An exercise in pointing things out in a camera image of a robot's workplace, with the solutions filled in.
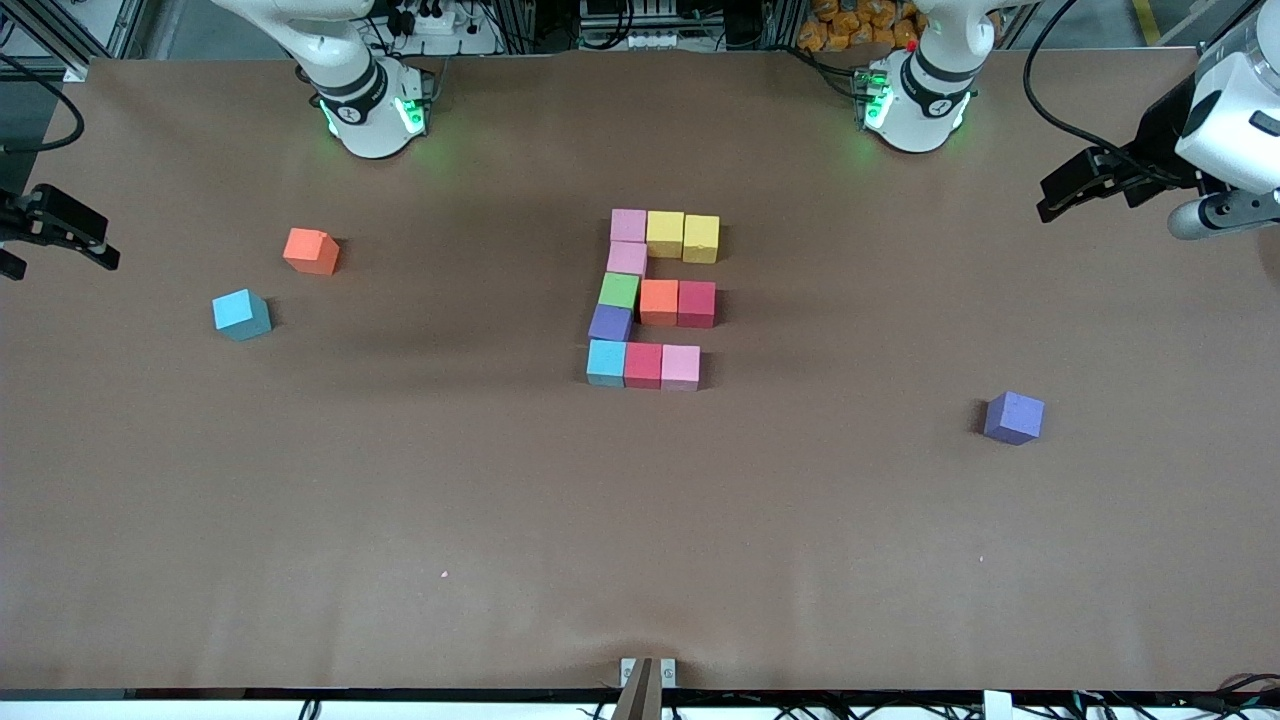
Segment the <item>metal bracket with brown stick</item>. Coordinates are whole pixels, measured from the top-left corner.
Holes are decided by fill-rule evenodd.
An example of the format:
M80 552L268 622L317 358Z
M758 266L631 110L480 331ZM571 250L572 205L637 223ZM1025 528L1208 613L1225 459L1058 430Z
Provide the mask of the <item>metal bracket with brown stick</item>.
M675 659L621 659L620 679L611 720L669 720L664 692L678 687Z

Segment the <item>bag of orange items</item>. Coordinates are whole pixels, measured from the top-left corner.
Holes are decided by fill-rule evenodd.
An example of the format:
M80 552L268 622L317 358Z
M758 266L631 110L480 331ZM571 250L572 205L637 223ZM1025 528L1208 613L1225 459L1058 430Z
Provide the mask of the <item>bag of orange items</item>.
M809 53L870 44L913 50L928 24L928 15L911 0L808 0L795 45Z

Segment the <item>red foam cube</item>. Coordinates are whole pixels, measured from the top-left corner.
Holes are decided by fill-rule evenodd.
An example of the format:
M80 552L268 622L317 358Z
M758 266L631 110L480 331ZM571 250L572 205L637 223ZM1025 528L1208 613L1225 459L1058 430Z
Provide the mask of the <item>red foam cube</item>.
M664 346L648 342L627 342L623 357L623 386L630 389L659 389L662 387Z
M717 319L717 286L709 281L680 281L677 327L710 329Z

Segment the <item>yellow foam cube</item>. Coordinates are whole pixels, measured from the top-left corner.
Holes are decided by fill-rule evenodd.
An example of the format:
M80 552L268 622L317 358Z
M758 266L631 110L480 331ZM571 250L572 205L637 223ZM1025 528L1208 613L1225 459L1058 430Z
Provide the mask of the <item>yellow foam cube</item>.
M713 215L686 214L684 218L684 263L713 264L721 249L721 219Z
M646 213L645 242L649 258L681 259L684 255L684 211Z

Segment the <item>brown table cover sheet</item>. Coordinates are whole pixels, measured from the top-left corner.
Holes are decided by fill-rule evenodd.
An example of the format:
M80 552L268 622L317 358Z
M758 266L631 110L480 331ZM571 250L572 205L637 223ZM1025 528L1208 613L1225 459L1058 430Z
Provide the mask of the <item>brown table cover sheet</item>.
M32 178L120 266L0 281L0 688L1280 673L1280 229L1041 223L1076 145L1020 67L908 156L787 56L453 61L385 161L284 60L95 67ZM716 325L628 340L699 346L698 391L588 383L616 208L719 218L643 277L714 282ZM238 290L270 333L215 331ZM1038 439L982 434L1006 391Z

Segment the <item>orange foam cube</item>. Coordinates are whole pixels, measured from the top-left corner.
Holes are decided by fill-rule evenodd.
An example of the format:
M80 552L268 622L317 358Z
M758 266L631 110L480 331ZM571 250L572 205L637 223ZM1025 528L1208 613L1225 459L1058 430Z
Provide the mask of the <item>orange foam cube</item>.
M282 258L293 269L305 274L333 275L340 256L340 246L325 231L291 228Z
M678 291L676 279L644 278L640 282L637 319L643 325L675 327L678 324Z

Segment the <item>cyan foam cube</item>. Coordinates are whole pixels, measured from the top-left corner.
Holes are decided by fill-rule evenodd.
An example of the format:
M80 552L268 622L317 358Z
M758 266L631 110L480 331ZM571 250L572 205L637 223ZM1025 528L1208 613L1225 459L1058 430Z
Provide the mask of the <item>cyan foam cube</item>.
M252 340L273 331L268 302L251 290L238 290L211 301L216 332L237 342Z
M590 338L585 370L588 383L623 388L627 348L626 341Z

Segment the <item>white power strip with plugs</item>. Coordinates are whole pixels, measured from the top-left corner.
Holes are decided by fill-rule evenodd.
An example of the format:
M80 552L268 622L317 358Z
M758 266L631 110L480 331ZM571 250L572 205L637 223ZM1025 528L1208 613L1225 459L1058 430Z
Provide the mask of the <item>white power strip with plugs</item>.
M497 14L483 0L384 0L396 51L417 56L484 56L506 50Z

